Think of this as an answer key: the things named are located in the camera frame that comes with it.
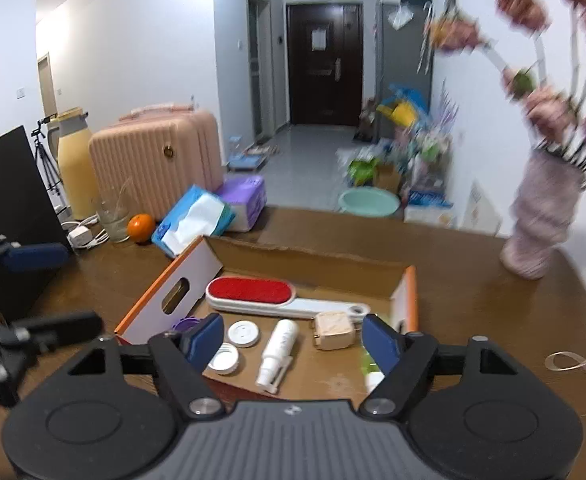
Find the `purple box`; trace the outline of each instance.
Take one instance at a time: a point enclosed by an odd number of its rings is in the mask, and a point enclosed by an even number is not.
[[[266,186],[261,176],[244,176],[227,180],[215,192],[235,213],[228,231],[250,231],[266,206]]]

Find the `suitcase handle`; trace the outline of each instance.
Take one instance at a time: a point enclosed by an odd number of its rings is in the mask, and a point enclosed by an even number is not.
[[[195,111],[195,109],[193,108],[193,105],[177,105],[175,103],[150,105],[150,106],[145,106],[142,108],[135,108],[134,110],[131,110],[128,114],[120,117],[120,121],[131,121],[132,119],[140,118],[142,115],[158,113],[158,112],[176,113],[176,112],[193,112],[193,111]]]

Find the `brown tabletop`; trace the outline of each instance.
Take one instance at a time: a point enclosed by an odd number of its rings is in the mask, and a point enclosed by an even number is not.
[[[503,240],[331,213],[267,209],[244,240],[333,253],[357,254],[417,266],[420,328],[442,343],[465,344],[487,335],[531,368],[582,417],[585,440],[570,476],[586,478],[586,375],[544,368],[552,352],[586,357],[586,291],[574,270],[556,254],[547,277],[525,282],[500,266]],[[154,246],[105,244],[62,269],[34,314],[93,309],[112,331],[169,260]],[[43,358],[23,394],[51,374],[76,349]],[[148,387],[146,381],[132,382]],[[441,381],[436,385],[446,384]],[[0,432],[6,410],[0,408]],[[0,479],[15,475],[0,445]]]

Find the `red brush pad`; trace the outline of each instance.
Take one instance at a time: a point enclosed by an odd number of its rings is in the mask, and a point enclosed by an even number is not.
[[[209,294],[220,300],[280,304],[291,299],[291,287],[278,280],[256,278],[217,278],[209,285]]]

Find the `suitcase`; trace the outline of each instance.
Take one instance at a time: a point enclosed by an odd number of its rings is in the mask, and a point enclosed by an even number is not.
[[[140,207],[161,221],[195,184],[215,191],[224,181],[217,122],[193,107],[154,105],[133,110],[89,142],[103,196],[129,190]]]

